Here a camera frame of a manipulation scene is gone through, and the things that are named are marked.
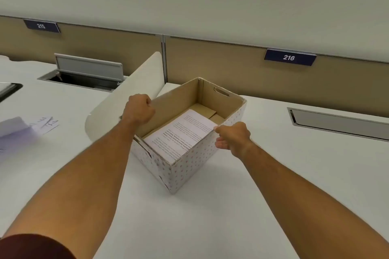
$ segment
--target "metal flap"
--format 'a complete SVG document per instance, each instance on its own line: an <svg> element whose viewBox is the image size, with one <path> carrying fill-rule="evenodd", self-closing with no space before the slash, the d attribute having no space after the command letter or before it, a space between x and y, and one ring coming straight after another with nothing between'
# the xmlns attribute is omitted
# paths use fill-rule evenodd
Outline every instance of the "metal flap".
<svg viewBox="0 0 389 259"><path fill-rule="evenodd" d="M115 81L124 80L121 63L58 53L54 55L59 71Z"/></svg>
<svg viewBox="0 0 389 259"><path fill-rule="evenodd" d="M288 108L295 126L389 141L389 124Z"/></svg>

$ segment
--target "white desk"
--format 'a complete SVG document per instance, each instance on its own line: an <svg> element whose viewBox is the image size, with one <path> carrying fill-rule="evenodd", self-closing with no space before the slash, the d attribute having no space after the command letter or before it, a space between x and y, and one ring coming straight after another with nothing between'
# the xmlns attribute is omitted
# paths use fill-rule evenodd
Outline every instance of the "white desk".
<svg viewBox="0 0 389 259"><path fill-rule="evenodd" d="M0 163L0 234L36 190L90 144L84 121L108 93L36 78L55 69L0 57L0 81L25 86L0 103L0 121L51 115L61 125ZM167 84L164 91L174 88ZM40 94L39 99L29 99ZM287 107L386 118L245 97L253 139L337 198L389 240L389 144L291 124ZM95 258L298 258L244 166L218 151L170 195L130 156L118 208Z"/></svg>

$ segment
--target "papers on desk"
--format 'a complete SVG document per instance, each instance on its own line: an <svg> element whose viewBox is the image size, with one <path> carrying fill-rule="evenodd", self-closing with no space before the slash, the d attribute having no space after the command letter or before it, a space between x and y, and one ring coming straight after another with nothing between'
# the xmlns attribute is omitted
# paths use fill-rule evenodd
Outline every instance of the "papers on desk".
<svg viewBox="0 0 389 259"><path fill-rule="evenodd" d="M58 126L53 117L42 117L28 124L20 117L0 122L0 161Z"/></svg>
<svg viewBox="0 0 389 259"><path fill-rule="evenodd" d="M181 158L216 126L194 110L187 110L144 141L170 164Z"/></svg>

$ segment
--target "215 sign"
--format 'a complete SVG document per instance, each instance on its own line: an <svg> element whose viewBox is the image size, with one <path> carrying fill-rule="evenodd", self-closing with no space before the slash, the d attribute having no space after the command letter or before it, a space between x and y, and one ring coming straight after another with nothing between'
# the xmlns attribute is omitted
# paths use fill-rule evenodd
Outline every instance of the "215 sign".
<svg viewBox="0 0 389 259"><path fill-rule="evenodd" d="M60 33L57 23L52 21L34 21L34 20L23 20L27 28L31 30L48 31L54 33Z"/></svg>
<svg viewBox="0 0 389 259"><path fill-rule="evenodd" d="M266 50L264 59L275 62L312 66L316 59L316 55L311 53L292 52L288 50L268 49Z"/></svg>

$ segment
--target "white polka dot box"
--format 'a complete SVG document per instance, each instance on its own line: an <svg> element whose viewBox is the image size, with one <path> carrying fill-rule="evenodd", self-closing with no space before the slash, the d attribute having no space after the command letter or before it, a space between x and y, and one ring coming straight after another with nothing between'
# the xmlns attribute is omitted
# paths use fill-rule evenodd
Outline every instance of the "white polka dot box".
<svg viewBox="0 0 389 259"><path fill-rule="evenodd" d="M174 163L169 163L149 147L143 138L163 127L193 105L205 107L208 117L218 124L232 125L241 120L246 100L205 79L195 78L152 101L156 109L153 119L142 126L135 136L131 152L172 194L217 151L218 134L207 134L194 147Z"/></svg>

